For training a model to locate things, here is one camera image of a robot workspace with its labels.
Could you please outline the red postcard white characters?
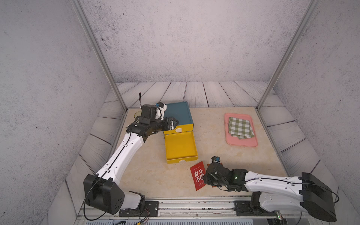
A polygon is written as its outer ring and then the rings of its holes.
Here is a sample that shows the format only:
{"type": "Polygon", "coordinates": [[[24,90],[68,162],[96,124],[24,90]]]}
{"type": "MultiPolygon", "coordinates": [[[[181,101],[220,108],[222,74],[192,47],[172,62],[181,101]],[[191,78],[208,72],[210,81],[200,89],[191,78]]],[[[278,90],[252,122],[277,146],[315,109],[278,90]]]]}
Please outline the red postcard white characters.
{"type": "Polygon", "coordinates": [[[203,181],[206,173],[203,162],[201,161],[196,165],[190,167],[190,171],[194,181],[195,189],[196,191],[198,191],[206,185],[203,181]]]}

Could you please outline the yellow drawer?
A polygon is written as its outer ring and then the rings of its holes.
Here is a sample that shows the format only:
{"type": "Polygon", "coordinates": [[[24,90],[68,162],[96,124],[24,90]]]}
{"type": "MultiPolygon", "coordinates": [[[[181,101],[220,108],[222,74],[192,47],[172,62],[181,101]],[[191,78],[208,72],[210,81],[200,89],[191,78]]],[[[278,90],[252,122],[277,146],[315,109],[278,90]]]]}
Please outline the yellow drawer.
{"type": "Polygon", "coordinates": [[[164,135],[169,135],[169,134],[177,134],[177,133],[182,133],[182,132],[191,132],[194,129],[194,124],[184,124],[184,125],[178,125],[176,126],[176,128],[174,130],[169,130],[169,131],[164,131],[164,135]]]}
{"type": "Polygon", "coordinates": [[[198,160],[198,152],[194,132],[182,132],[164,136],[166,146],[166,162],[168,164],[182,161],[198,160]]]}

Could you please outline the yellow top drawer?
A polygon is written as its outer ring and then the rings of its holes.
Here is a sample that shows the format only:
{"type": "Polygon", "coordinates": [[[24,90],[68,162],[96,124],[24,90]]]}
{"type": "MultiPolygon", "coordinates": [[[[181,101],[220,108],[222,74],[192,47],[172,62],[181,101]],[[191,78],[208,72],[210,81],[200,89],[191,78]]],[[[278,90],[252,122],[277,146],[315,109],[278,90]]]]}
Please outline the yellow top drawer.
{"type": "Polygon", "coordinates": [[[176,128],[174,130],[169,130],[169,131],[164,131],[164,135],[169,135],[169,134],[177,134],[177,133],[182,133],[182,132],[191,132],[194,129],[194,124],[184,124],[184,125],[178,125],[176,126],[176,128]]]}

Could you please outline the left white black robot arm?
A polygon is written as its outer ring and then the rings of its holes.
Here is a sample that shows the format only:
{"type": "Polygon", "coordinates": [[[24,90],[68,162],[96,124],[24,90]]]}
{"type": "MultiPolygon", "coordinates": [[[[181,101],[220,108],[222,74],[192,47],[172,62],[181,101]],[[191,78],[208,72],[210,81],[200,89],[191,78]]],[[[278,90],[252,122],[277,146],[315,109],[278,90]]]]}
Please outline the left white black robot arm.
{"type": "Polygon", "coordinates": [[[141,115],[127,126],[121,145],[110,159],[95,175],[89,174],[84,179],[86,205],[111,215],[120,210],[143,212],[144,195],[122,191],[119,186],[121,178],[128,164],[149,136],[174,130],[179,121],[173,117],[165,117],[167,105],[162,102],[155,105],[143,105],[141,110],[141,115]]]}

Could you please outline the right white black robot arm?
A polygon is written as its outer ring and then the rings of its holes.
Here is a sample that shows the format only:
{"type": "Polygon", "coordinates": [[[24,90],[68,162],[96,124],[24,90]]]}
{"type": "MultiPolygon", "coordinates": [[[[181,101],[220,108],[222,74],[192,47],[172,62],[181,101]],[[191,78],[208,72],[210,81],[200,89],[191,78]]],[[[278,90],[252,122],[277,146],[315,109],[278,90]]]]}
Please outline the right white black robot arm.
{"type": "Polygon", "coordinates": [[[304,212],[325,222],[336,222],[335,193],[314,175],[302,172],[300,177],[277,177],[245,169],[229,170],[213,157],[203,177],[207,185],[227,192],[251,192],[246,212],[261,215],[264,212],[304,212]]]}

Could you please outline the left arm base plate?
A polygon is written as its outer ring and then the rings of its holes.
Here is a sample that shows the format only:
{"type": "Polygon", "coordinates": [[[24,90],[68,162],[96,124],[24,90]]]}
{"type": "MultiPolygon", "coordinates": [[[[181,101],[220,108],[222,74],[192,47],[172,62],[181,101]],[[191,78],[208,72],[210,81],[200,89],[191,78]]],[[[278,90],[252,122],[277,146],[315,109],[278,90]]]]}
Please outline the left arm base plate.
{"type": "Polygon", "coordinates": [[[119,211],[119,217],[157,217],[159,201],[143,201],[136,209],[123,209],[119,211]]]}

